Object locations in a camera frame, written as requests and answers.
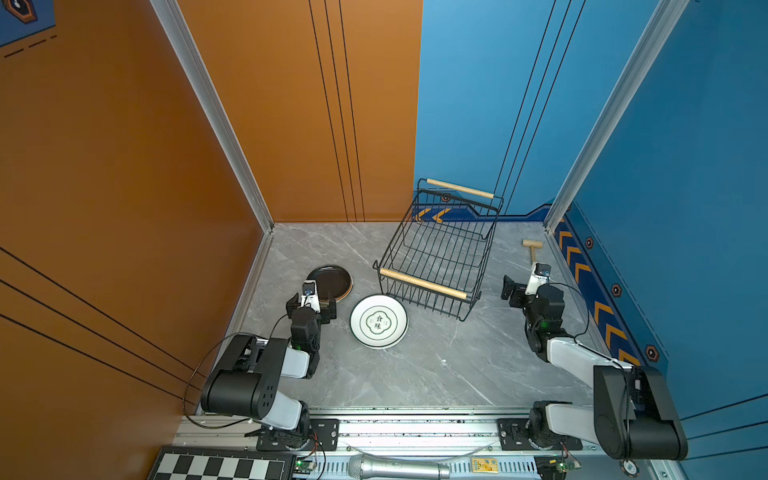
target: microphone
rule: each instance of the microphone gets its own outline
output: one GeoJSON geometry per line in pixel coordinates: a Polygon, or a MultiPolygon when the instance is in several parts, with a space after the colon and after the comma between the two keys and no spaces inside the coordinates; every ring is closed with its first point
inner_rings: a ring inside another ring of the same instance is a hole
{"type": "Polygon", "coordinates": [[[347,473],[358,480],[372,477],[445,480],[451,477],[447,465],[435,462],[389,460],[372,455],[355,455],[350,458],[347,473]]]}

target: yellow chevron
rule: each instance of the yellow chevron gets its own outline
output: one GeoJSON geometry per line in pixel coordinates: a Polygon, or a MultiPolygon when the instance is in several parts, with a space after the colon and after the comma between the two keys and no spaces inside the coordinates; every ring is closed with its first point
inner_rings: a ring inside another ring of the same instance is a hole
{"type": "Polygon", "coordinates": [[[591,272],[592,269],[588,265],[584,265],[583,263],[576,262],[576,283],[578,283],[578,273],[581,270],[586,270],[588,272],[591,272]]]}
{"type": "Polygon", "coordinates": [[[581,250],[576,247],[568,247],[566,250],[568,251],[566,262],[568,262],[568,266],[571,266],[571,253],[581,253],[581,250]]]}
{"type": "Polygon", "coordinates": [[[600,325],[600,320],[598,319],[598,317],[600,316],[601,310],[604,312],[610,313],[611,315],[614,315],[614,311],[608,305],[603,305],[600,302],[595,302],[594,303],[594,322],[598,325],[600,325]]]}
{"type": "Polygon", "coordinates": [[[619,349],[619,360],[622,362],[629,362],[633,363],[634,365],[640,366],[640,360],[634,358],[629,353],[626,353],[622,349],[619,349]]]}
{"type": "Polygon", "coordinates": [[[611,334],[619,335],[623,339],[627,339],[627,336],[624,335],[624,332],[619,330],[613,325],[606,324],[605,325],[605,345],[608,347],[608,349],[611,348],[611,334]]]}
{"type": "Polygon", "coordinates": [[[416,216],[416,221],[419,221],[419,222],[422,221],[422,217],[424,217],[424,214],[426,214],[430,210],[431,208],[425,208],[424,210],[420,211],[419,215],[416,216]]]}
{"type": "Polygon", "coordinates": [[[573,237],[573,234],[565,230],[560,232],[560,250],[563,250],[563,237],[573,237]]]}
{"type": "Polygon", "coordinates": [[[442,223],[442,218],[441,218],[441,217],[442,217],[442,216],[445,214],[445,212],[449,212],[449,211],[451,211],[451,209],[450,209],[450,208],[446,208],[445,210],[443,210],[443,211],[442,211],[442,212],[440,212],[439,214],[437,214],[437,215],[435,215],[434,217],[432,217],[432,219],[433,219],[435,222],[437,222],[437,223],[442,223]]]}

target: wooden handle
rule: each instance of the wooden handle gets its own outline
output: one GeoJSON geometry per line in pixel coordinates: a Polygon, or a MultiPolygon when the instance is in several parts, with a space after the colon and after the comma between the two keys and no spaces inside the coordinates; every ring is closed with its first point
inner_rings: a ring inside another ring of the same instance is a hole
{"type": "Polygon", "coordinates": [[[430,290],[440,292],[443,295],[454,296],[462,300],[467,299],[467,294],[464,292],[459,292],[458,290],[454,290],[453,288],[448,288],[447,286],[438,285],[437,283],[427,282],[426,280],[414,278],[410,275],[403,275],[402,273],[393,272],[391,270],[387,270],[386,268],[380,269],[379,273],[381,273],[383,276],[388,276],[389,278],[400,280],[401,282],[412,283],[414,285],[422,286],[424,288],[428,288],[430,290]]]}
{"type": "Polygon", "coordinates": [[[428,178],[427,183],[430,185],[435,185],[437,187],[450,188],[451,190],[456,190],[457,192],[464,192],[465,194],[478,195],[480,197],[485,197],[485,198],[493,198],[493,194],[490,194],[488,192],[475,190],[474,188],[462,187],[461,185],[449,184],[448,182],[433,180],[432,178],[428,178]]]}

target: stacked plates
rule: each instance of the stacked plates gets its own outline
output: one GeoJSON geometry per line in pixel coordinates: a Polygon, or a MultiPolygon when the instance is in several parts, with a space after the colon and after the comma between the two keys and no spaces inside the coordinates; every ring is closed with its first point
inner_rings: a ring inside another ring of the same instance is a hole
{"type": "Polygon", "coordinates": [[[307,280],[317,282],[317,296],[320,303],[328,304],[329,294],[336,302],[343,300],[352,291],[352,277],[338,265],[323,265],[312,270],[307,280]]]}

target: wall panel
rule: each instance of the wall panel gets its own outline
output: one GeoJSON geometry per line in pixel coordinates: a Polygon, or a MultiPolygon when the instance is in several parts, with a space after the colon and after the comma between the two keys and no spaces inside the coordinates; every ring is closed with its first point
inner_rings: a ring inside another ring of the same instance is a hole
{"type": "Polygon", "coordinates": [[[228,5],[180,2],[275,221],[399,220],[422,3],[228,5]]]}
{"type": "Polygon", "coordinates": [[[170,374],[0,284],[4,473],[146,478],[262,232],[150,3],[54,7],[0,50],[0,280],[170,374]]]}

